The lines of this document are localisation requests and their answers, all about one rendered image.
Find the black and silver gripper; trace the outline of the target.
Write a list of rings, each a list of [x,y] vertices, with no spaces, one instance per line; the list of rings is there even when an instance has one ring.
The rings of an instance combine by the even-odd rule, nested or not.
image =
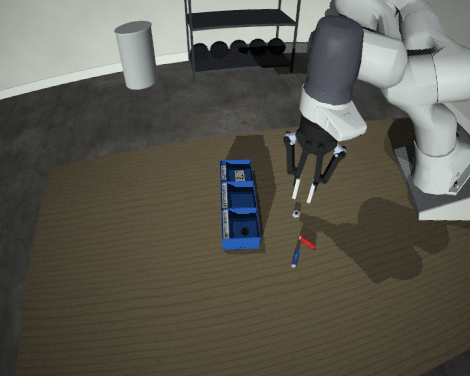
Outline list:
[[[305,136],[307,137],[305,137]],[[295,167],[295,141],[299,142],[303,149],[301,159],[298,167]],[[311,139],[311,140],[310,140]],[[315,142],[319,141],[319,142]],[[328,141],[328,142],[326,142]],[[308,195],[307,203],[310,203],[313,192],[316,191],[318,183],[322,182],[327,184],[331,175],[333,174],[338,163],[346,156],[346,147],[340,146],[338,141],[333,138],[326,130],[320,127],[317,123],[314,123],[301,115],[300,127],[295,133],[287,131],[283,138],[283,142],[286,146],[287,155],[287,173],[294,175],[293,186],[293,199],[296,199],[300,176],[304,168],[308,154],[314,154],[317,156],[315,174],[311,185],[311,190]],[[329,162],[324,174],[321,173],[323,156],[330,151],[334,150],[334,155]]]

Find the red battery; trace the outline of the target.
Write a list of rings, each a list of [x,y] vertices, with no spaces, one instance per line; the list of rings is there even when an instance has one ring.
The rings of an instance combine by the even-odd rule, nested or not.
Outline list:
[[[312,244],[310,241],[308,241],[307,239],[305,239],[303,236],[300,236],[299,240],[301,240],[302,242],[304,242],[306,245],[308,245],[309,247],[311,247],[312,249],[314,249],[316,246],[314,244]]]

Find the white domino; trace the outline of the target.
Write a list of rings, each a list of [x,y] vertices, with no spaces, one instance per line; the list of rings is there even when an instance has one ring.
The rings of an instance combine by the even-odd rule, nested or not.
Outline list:
[[[235,181],[245,181],[244,170],[235,171]]]

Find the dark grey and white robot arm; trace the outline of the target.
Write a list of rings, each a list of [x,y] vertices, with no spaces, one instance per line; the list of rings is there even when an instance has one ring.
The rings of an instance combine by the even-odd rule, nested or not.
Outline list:
[[[424,193],[456,195],[470,177],[470,145],[456,136],[457,119],[442,103],[470,100],[470,48],[446,35],[424,0],[334,5],[339,16],[320,18],[309,37],[301,113],[339,142],[355,138],[367,125],[352,86],[358,79],[378,87],[414,123],[413,184]]]

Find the blue aaa battery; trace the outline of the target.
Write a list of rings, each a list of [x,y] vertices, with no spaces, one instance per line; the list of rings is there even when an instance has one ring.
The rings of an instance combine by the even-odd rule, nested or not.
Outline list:
[[[292,261],[292,267],[296,267],[296,264],[297,264],[297,259],[298,259],[298,255],[299,255],[299,250],[296,249],[295,250],[295,253],[294,253],[294,257],[293,257],[293,261]]]

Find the blue three-compartment bin rack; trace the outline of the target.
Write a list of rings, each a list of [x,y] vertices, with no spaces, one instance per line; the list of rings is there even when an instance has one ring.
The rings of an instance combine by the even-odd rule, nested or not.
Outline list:
[[[245,181],[235,181],[244,170]],[[251,159],[220,160],[222,249],[259,248],[260,229]],[[248,234],[241,234],[243,227]],[[252,237],[252,238],[244,238]]]

